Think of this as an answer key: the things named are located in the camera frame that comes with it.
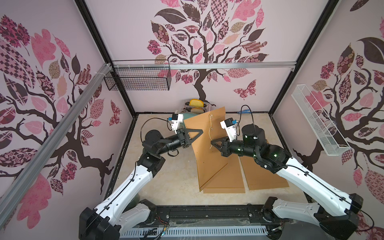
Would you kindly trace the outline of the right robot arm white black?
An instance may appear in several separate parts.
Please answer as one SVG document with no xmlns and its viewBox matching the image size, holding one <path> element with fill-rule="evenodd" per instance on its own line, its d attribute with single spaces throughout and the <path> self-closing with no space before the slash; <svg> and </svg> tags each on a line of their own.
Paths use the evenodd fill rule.
<svg viewBox="0 0 384 240">
<path fill-rule="evenodd" d="M 361 196 L 338 190 L 280 146 L 268 144 L 265 131 L 254 124 L 244 126 L 243 138 L 238 140 L 236 123 L 232 118 L 222 121 L 220 125 L 227 136 L 211 141 L 223 157 L 250 157 L 261 168 L 293 183 L 315 200 L 312 204 L 301 204 L 269 197 L 262 208 L 265 221 L 290 219 L 310 223 L 338 240 L 347 240 L 358 230 Z"/>
</svg>

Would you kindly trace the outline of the brown file bag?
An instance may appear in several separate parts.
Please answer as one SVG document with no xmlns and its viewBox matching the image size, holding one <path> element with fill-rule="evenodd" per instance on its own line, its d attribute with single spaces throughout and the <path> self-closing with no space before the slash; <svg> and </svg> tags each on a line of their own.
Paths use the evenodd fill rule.
<svg viewBox="0 0 384 240">
<path fill-rule="evenodd" d="M 220 125 L 220 122 L 225 120 L 225 116 L 226 109 L 222 107 L 184 121 L 188 129 L 204 131 L 192 144 L 197 160 L 199 191 L 201 192 L 208 181 L 228 164 L 228 160 L 222 157 L 220 152 L 211 145 L 212 140 L 227 136 L 226 131 Z"/>
<path fill-rule="evenodd" d="M 289 187 L 286 179 L 263 169 L 253 158 L 240 157 L 240 161 L 250 191 Z"/>
<path fill-rule="evenodd" d="M 219 170 L 205 185 L 204 194 L 244 194 L 245 186 L 239 157 L 226 158 L 228 164 Z"/>
</svg>

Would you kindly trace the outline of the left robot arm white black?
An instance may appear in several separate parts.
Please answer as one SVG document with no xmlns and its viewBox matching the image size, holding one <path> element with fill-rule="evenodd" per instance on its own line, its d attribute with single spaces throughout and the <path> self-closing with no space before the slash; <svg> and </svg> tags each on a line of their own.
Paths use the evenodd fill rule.
<svg viewBox="0 0 384 240">
<path fill-rule="evenodd" d="M 142 143 L 143 153 L 126 180 L 94 209 L 85 208 L 80 214 L 79 239 L 118 240 L 136 225 L 152 223 L 156 205 L 141 201 L 130 210 L 127 206 L 161 170 L 166 161 L 164 153 L 188 148 L 202 134 L 203 130 L 182 128 L 164 138 L 158 130 L 149 131 Z"/>
</svg>

